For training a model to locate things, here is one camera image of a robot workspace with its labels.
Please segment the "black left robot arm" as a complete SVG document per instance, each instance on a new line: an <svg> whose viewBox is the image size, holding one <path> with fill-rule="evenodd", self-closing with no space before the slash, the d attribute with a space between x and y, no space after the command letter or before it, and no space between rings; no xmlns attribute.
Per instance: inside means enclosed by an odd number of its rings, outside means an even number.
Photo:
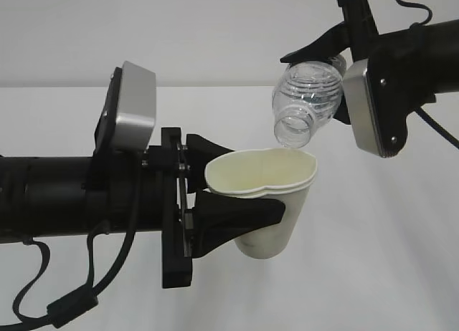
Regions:
<svg viewBox="0 0 459 331"><path fill-rule="evenodd" d="M228 149L163 128L141 159L119 150L100 157L3 157L1 242L87 234L101 221L128 228L134 191L139 231L161 233L162 286L191 284L194 259L251 231L279 224L285 204L208 192L204 169Z"/></svg>

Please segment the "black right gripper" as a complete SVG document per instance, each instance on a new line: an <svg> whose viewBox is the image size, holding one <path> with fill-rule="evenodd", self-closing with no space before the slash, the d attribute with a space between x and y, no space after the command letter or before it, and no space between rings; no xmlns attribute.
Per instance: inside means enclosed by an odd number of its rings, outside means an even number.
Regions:
<svg viewBox="0 0 459 331"><path fill-rule="evenodd" d="M283 64L298 64L307 61L327 62L348 47L353 61L369 56L379 32L368 0L337 0L344 21L331 27L317 40L280 58ZM344 92L333 118L351 125Z"/></svg>

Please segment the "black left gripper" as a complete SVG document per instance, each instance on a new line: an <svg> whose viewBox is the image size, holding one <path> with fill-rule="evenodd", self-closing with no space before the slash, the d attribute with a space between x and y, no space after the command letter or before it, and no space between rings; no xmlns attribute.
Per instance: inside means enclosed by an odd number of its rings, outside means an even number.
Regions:
<svg viewBox="0 0 459 331"><path fill-rule="evenodd" d="M161 280L164 288L188 287L192 259L201 258L239 236L279 224L285 204L274 198L236 198L206 191L206 165L233 150L180 128L162 128L161 143L142 153L117 150L114 132L95 131L95 149L85 182L85 213L91 229L123 232L125 238L112 266L96 284L106 288L124 265L138 231L161 233ZM196 193L191 251L184 235L188 193Z"/></svg>

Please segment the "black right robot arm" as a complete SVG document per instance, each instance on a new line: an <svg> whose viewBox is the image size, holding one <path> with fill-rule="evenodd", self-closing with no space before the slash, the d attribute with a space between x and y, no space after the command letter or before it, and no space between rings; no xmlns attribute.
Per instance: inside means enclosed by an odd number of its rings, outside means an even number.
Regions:
<svg viewBox="0 0 459 331"><path fill-rule="evenodd" d="M354 63L366 62L370 96L357 102L346 93L335 115L337 120L353 125L351 116L368 107L374 127L388 132L405 127L407 116L434 102L437 93L458 90L458 21L424 21L381 34L368 0L337 3L343 21L280 60L290 66L307 61L329 63L332 57L350 49Z"/></svg>

